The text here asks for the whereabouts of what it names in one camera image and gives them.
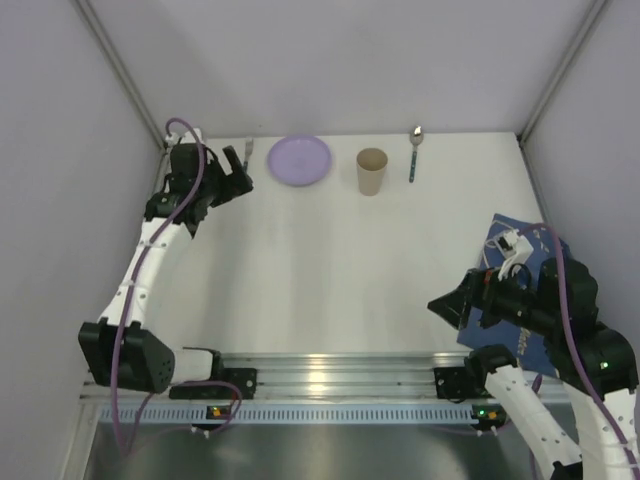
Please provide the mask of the white robot arm, image right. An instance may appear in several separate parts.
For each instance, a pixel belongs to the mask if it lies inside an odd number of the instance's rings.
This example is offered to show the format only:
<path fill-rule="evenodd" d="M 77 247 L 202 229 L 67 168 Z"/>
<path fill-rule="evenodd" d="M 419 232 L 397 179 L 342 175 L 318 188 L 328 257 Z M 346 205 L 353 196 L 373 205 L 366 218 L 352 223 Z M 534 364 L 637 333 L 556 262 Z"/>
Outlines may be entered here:
<path fill-rule="evenodd" d="M 573 410 L 577 440 L 526 385 L 514 354 L 494 343 L 473 350 L 465 366 L 504 408 L 546 479 L 636 479 L 639 445 L 634 423 L 639 376 L 629 341 L 598 319 L 598 284 L 573 259 L 548 259 L 535 287 L 500 279 L 496 269 L 470 269 L 452 308 L 459 323 L 471 310 L 487 328 L 505 321 L 543 339 L 546 354 Z"/>

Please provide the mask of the fork with green handle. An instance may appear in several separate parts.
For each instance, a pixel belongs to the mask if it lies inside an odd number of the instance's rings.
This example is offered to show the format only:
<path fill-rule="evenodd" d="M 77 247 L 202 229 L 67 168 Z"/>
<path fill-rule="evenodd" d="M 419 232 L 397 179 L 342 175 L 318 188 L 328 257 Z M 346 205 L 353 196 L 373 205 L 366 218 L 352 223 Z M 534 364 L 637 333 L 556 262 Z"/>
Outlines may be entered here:
<path fill-rule="evenodd" d="M 244 171 L 248 170 L 249 162 L 254 150 L 254 139 L 252 137 L 247 137 L 245 139 L 244 144 L 244 159 L 243 159 L 243 169 Z"/>

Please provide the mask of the white robot arm, image left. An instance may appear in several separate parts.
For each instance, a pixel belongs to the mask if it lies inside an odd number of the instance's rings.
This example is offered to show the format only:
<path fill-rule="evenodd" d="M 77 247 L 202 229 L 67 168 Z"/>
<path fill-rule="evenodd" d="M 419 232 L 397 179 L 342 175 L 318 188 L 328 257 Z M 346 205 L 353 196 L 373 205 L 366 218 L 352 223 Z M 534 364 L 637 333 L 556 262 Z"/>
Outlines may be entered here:
<path fill-rule="evenodd" d="M 166 138 L 113 299 L 78 340 L 96 384 L 173 399 L 250 397 L 229 353 L 433 354 L 455 349 L 428 309 L 458 265 L 435 189 L 383 145 L 283 138 L 243 163 L 199 131 Z"/>

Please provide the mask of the lilac plastic plate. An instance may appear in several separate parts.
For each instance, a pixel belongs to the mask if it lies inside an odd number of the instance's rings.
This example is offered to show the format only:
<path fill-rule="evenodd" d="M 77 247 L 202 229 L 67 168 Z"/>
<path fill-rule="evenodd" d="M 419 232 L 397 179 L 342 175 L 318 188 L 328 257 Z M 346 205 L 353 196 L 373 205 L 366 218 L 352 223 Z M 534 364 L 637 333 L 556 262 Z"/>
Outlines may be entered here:
<path fill-rule="evenodd" d="M 319 182 L 331 170 L 333 157 L 329 146 L 311 135 L 291 135 L 276 141 L 266 164 L 280 183 L 305 187 Z"/>

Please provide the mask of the spoon with green handle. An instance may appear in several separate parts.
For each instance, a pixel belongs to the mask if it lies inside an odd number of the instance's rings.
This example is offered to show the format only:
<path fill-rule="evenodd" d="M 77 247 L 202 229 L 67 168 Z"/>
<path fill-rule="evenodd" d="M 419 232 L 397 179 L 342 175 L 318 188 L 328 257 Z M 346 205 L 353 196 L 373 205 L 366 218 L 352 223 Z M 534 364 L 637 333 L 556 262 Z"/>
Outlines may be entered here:
<path fill-rule="evenodd" d="M 416 125 L 412 131 L 409 133 L 409 141 L 412 146 L 412 154 L 411 154 L 411 163 L 409 170 L 409 182 L 413 183 L 415 181 L 416 175 L 416 167 L 417 167 L 417 158 L 418 158 L 418 148 L 424 140 L 424 131 L 420 125 Z"/>

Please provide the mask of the beige paper cup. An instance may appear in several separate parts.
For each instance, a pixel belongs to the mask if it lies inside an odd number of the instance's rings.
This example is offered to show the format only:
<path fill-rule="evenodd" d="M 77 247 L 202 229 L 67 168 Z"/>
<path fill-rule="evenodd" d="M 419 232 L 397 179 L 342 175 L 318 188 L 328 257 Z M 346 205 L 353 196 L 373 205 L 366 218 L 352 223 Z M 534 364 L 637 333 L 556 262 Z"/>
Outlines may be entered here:
<path fill-rule="evenodd" d="M 361 194 L 375 196 L 379 193 L 387 165 L 388 157 L 381 149 L 365 148 L 357 154 L 357 179 Z"/>

